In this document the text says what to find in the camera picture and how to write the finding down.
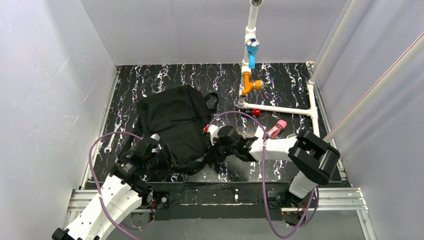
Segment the brown grey small stapler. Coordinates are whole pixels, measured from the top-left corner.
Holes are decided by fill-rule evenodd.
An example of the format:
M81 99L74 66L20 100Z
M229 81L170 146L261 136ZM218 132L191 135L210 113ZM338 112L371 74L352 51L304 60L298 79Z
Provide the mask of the brown grey small stapler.
M296 133L292 133L290 135L288 135L286 138L290 139L290 138L296 138L298 135Z

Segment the orange flashlight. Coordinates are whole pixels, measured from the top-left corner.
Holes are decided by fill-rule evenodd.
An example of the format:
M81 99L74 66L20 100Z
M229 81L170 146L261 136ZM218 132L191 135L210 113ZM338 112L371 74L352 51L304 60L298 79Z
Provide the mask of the orange flashlight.
M251 91L261 91L263 89L264 83L262 80L254 80L251 81L251 74L248 71L242 73L243 77L243 87L244 89L241 91L242 96L246 96Z

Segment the blue flashlight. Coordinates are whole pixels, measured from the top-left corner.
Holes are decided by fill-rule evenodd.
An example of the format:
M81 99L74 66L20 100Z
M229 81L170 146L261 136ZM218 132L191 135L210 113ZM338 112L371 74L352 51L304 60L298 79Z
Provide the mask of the blue flashlight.
M259 50L260 42L256 38L250 38L246 41L246 50L248 57L248 67L253 70L256 65L256 53Z

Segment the pink eraser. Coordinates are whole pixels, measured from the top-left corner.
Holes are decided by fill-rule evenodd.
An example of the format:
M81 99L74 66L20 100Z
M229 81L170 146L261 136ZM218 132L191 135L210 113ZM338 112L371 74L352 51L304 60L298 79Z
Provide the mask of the pink eraser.
M266 138L273 140L276 139L279 134L287 127L285 120L279 120L272 128L266 132Z

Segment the silver wrench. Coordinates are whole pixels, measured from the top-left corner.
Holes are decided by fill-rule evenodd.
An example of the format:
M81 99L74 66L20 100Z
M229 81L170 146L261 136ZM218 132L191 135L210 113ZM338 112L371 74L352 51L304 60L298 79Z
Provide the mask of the silver wrench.
M114 124L113 132L117 132L119 130L119 128L121 126L121 123L122 122L120 121L120 122ZM116 135L115 133L113 133L111 135L107 146L104 148L104 153L105 154L109 154L112 151L112 145L113 145L113 141L114 141L115 135Z

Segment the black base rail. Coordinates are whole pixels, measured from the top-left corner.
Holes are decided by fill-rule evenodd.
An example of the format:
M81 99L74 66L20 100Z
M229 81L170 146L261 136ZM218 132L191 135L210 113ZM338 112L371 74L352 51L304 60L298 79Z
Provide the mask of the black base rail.
M154 219L264 219L261 182L152 182Z

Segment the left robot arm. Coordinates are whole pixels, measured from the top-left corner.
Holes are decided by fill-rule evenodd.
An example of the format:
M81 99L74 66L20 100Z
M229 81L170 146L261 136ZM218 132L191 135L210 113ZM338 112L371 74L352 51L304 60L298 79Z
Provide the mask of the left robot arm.
M97 194L65 228L57 228L53 240L105 240L121 222L151 195L152 187L142 177L154 171L181 170L185 164L171 150L149 138L140 140L133 150L115 163Z

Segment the black student backpack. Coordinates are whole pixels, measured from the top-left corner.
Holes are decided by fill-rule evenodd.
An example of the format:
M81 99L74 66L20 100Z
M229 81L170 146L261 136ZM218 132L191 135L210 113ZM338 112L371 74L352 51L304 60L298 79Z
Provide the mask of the black student backpack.
M209 92L203 95L191 85L183 85L142 98L136 104L138 116L134 134L142 133L143 139L153 134L160 136L160 144L168 144L176 157L185 164L179 174L193 175L204 168L204 154L210 144L204 135L218 108L218 95ZM130 150L134 137L125 143L118 159Z

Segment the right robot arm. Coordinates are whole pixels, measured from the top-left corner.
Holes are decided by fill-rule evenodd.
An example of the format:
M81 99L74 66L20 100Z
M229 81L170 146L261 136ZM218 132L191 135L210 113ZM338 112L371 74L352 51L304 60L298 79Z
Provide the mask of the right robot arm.
M244 162L290 161L299 173L290 182L287 193L296 200L303 199L318 185L329 184L341 157L336 148L308 130L283 139L263 139L262 128L257 131L258 136L245 138L229 125L206 126L204 132L210 145L205 159L212 163L222 163L228 156Z

